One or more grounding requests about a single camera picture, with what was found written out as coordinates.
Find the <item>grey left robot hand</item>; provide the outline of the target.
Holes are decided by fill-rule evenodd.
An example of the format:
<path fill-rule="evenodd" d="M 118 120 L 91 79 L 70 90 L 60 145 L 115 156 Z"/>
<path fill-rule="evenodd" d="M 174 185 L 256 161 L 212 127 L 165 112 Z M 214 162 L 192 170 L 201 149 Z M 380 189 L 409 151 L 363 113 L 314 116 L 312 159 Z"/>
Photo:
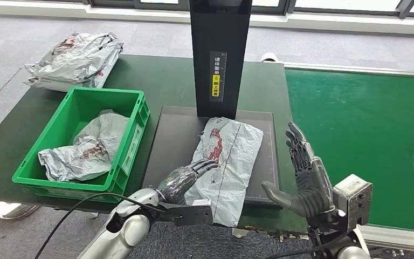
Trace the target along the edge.
<path fill-rule="evenodd" d="M 156 190 L 164 203 L 185 205 L 185 193 L 201 176 L 217 167 L 219 164 L 215 160 L 197 160 L 173 170 L 161 181 Z"/>

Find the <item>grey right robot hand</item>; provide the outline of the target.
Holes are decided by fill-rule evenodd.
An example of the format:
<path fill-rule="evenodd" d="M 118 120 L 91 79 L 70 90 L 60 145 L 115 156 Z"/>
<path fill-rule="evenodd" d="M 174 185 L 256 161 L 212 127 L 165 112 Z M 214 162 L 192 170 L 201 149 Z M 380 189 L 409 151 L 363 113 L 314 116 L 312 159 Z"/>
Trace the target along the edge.
<path fill-rule="evenodd" d="M 297 124 L 290 121 L 286 145 L 289 148 L 297 194 L 280 191 L 264 181 L 261 187 L 268 199 L 299 216 L 310 219 L 335 208 L 333 189 L 322 159 L 314 154 L 311 144 Z"/>

